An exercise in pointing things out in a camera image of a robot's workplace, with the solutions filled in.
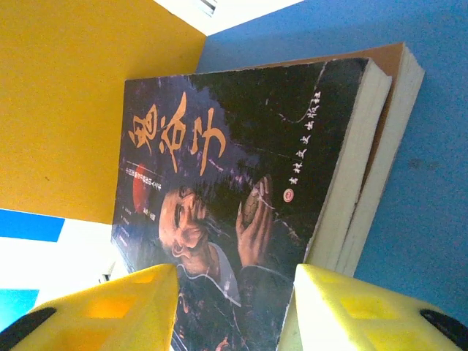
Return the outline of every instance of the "blue panel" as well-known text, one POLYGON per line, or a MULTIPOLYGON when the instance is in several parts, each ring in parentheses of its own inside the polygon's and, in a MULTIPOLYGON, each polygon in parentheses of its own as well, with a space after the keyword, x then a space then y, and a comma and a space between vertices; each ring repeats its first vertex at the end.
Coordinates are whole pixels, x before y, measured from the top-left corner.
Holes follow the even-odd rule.
POLYGON ((0 236, 57 242, 64 219, 0 210, 0 236))
POLYGON ((209 37, 199 72, 406 41, 426 70, 356 277, 468 325, 468 3, 305 1, 209 37))
POLYGON ((0 289, 0 331, 32 309, 38 294, 39 290, 0 289))

